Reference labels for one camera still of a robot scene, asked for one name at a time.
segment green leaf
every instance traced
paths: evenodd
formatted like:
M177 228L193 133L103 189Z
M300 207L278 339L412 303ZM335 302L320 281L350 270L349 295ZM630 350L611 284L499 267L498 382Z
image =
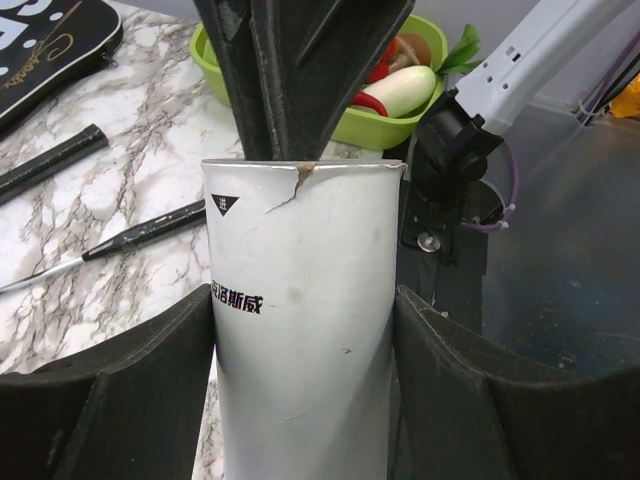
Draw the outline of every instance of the green leaf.
M475 66L477 66L481 63L481 61L470 62L480 51L479 43L480 38L478 37L475 27L467 24L464 27L462 38L458 44L453 47L451 52L449 52L449 55L445 58L444 62L442 62L442 65L436 73L468 73L473 70L475 67L471 67L471 65L475 64Z

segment orange plastic bag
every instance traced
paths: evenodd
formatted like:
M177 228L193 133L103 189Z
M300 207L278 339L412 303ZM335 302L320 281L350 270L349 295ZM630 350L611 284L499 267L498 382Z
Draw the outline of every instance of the orange plastic bag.
M617 118L640 115L640 75L611 102L611 113Z

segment white wall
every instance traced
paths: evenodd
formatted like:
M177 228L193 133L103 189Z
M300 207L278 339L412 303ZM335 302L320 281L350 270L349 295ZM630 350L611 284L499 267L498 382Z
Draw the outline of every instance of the white wall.
M124 0L125 3L183 18L197 19L191 0ZM466 23L473 24L488 55L537 0L416 0L416 13L440 25L451 45ZM540 92L554 102L576 105L597 84L617 54L640 29L640 0L614 20Z

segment dark gray surface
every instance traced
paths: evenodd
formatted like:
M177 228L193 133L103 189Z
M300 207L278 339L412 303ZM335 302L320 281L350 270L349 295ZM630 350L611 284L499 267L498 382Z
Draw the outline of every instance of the dark gray surface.
M640 364L640 124L576 125L529 107L508 132L522 190L490 238L483 334L603 376Z

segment plastic bowl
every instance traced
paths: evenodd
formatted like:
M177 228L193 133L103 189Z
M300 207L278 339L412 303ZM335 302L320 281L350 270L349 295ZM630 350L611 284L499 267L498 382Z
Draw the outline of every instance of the plastic bowl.
M401 31L420 35L427 41L431 47L432 67L439 67L446 58L448 53L447 39L442 30L429 20L411 15ZM222 72L202 24L198 25L191 37L189 48L191 56L202 69L204 78L215 96L229 106L229 96L224 85ZM444 87L445 79L438 78L436 89L429 102L402 118L381 117L374 113L347 108L331 139L371 150L393 148L404 142L413 133L420 118L442 94Z

